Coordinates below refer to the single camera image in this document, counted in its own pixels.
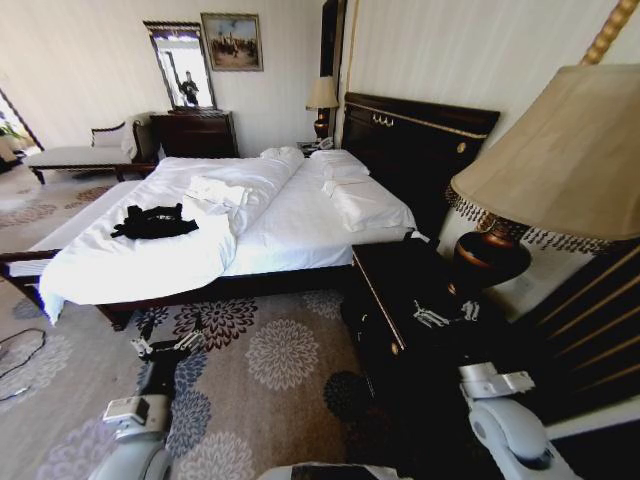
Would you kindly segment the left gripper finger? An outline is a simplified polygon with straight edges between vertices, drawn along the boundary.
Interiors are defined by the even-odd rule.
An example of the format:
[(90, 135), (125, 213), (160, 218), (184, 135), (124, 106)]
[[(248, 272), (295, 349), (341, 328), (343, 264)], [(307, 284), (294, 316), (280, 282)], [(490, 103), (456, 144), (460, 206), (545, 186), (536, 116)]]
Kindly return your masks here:
[(177, 335), (172, 349), (174, 351), (190, 351), (194, 345), (202, 340), (202, 315), (196, 314), (191, 319), (176, 320), (174, 334)]
[(139, 358), (147, 358), (154, 351), (153, 347), (148, 343), (153, 329), (153, 321), (144, 323), (139, 336), (130, 341)]

